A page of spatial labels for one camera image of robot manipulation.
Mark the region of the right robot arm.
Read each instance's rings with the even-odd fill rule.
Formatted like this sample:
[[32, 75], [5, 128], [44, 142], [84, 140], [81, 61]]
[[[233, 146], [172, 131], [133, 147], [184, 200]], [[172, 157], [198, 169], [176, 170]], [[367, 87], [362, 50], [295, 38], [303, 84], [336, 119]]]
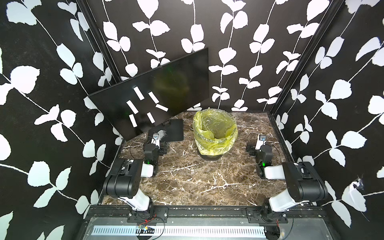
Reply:
[[310, 162], [283, 162], [273, 166], [273, 150], [270, 145], [247, 145], [246, 152], [256, 159], [256, 170], [263, 180], [284, 180], [287, 188], [278, 195], [264, 201], [261, 214], [265, 220], [272, 221], [278, 213], [303, 204], [322, 201], [328, 190], [324, 181]]

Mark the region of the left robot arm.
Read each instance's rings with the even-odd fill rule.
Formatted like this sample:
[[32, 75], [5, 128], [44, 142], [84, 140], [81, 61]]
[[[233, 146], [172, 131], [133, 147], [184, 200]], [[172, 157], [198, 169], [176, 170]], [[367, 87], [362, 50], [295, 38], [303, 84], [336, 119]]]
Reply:
[[164, 142], [152, 139], [150, 143], [144, 144], [142, 159], [115, 159], [103, 185], [104, 194], [123, 201], [133, 211], [153, 215], [153, 201], [140, 190], [140, 182], [142, 178], [156, 176], [159, 157], [166, 153]]

